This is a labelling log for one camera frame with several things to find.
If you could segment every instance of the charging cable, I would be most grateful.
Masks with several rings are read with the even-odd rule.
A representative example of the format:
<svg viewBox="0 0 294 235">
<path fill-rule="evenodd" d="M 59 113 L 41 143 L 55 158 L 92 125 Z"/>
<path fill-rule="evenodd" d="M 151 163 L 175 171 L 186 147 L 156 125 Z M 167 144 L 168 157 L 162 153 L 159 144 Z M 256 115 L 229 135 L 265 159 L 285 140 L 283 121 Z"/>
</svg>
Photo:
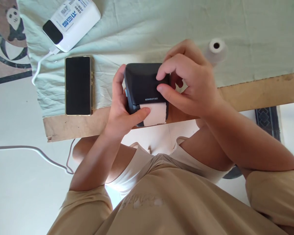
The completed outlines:
<svg viewBox="0 0 294 235">
<path fill-rule="evenodd" d="M 55 55 L 59 53 L 59 49 L 53 45 L 52 47 L 49 48 L 49 53 L 47 55 L 45 55 L 43 58 L 40 59 L 40 61 L 38 61 L 38 65 L 37 65 L 37 70 L 36 73 L 34 74 L 33 78 L 32 78 L 32 84 L 35 86 L 35 80 L 36 77 L 38 76 L 39 72 L 40 72 L 40 67 L 41 67 L 41 62 L 44 61 L 46 58 L 48 58 L 51 55 Z"/>
<path fill-rule="evenodd" d="M 75 141 L 75 139 L 72 141 L 71 146 L 70 146 L 70 151 L 69 151 L 68 159 L 66 161 L 66 166 L 63 166 L 63 165 L 51 160 L 41 149 L 39 149 L 37 147 L 33 147 L 33 146 L 26 146 L 26 145 L 0 146 L 0 151 L 2 151 L 2 150 L 12 150 L 12 149 L 29 149 L 29 150 L 33 150 L 36 153 L 38 153 L 45 161 L 49 162 L 51 165 L 62 168 L 63 170 L 65 170 L 65 172 L 67 174 L 74 175 L 74 171 L 69 167 L 69 159 L 70 159 L 70 156 L 71 156 L 71 151 L 72 151 L 72 146 L 73 146 L 74 141 Z"/>
</svg>

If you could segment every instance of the smartphone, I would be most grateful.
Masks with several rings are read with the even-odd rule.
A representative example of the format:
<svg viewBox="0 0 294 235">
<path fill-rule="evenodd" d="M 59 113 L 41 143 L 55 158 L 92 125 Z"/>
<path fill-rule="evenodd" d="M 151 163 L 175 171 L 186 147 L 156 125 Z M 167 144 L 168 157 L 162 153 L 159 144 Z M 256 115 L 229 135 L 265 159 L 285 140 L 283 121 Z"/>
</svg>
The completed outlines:
<svg viewBox="0 0 294 235">
<path fill-rule="evenodd" d="M 65 114 L 89 116 L 93 100 L 93 58 L 65 58 Z"/>
</svg>

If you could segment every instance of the white paper roll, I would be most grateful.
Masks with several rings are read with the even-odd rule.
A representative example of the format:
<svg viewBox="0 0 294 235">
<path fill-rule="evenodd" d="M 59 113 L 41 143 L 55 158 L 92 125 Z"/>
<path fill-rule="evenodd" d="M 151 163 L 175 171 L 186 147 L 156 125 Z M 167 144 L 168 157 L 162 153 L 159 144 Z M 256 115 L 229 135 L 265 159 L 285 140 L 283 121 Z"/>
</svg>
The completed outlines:
<svg viewBox="0 0 294 235">
<path fill-rule="evenodd" d="M 167 104 L 165 102 L 140 104 L 140 108 L 146 107 L 150 108 L 150 114 L 144 120 L 144 126 L 154 126 L 166 123 Z"/>
<path fill-rule="evenodd" d="M 214 38 L 209 42 L 204 55 L 213 66 L 216 66 L 225 60 L 227 52 L 228 48 L 225 42 L 220 38 Z"/>
</svg>

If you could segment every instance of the panda pattern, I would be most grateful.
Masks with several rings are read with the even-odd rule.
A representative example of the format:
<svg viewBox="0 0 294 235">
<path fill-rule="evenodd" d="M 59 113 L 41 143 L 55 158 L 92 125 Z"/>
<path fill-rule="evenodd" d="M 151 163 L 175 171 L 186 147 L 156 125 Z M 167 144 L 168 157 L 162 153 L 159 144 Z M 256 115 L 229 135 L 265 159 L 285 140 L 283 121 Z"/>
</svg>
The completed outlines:
<svg viewBox="0 0 294 235">
<path fill-rule="evenodd" d="M 8 37 L 9 41 L 13 41 L 15 38 L 18 41 L 22 41 L 26 39 L 24 31 L 23 20 L 19 15 L 19 11 L 17 10 L 16 6 L 6 10 L 6 17 L 8 23 L 10 25 L 10 34 Z"/>
</svg>

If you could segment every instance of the beige t-shirt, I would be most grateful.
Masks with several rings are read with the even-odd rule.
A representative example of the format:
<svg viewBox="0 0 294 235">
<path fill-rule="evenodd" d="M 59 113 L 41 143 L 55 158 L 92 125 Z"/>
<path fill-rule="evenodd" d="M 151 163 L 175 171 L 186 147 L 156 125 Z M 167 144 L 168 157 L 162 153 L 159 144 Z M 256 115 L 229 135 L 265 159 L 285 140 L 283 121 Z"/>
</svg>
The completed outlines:
<svg viewBox="0 0 294 235">
<path fill-rule="evenodd" d="M 67 193 L 50 234 L 286 234 L 294 228 L 294 171 L 252 172 L 251 207 L 177 168 L 144 176 L 112 211 L 104 188 Z"/>
</svg>

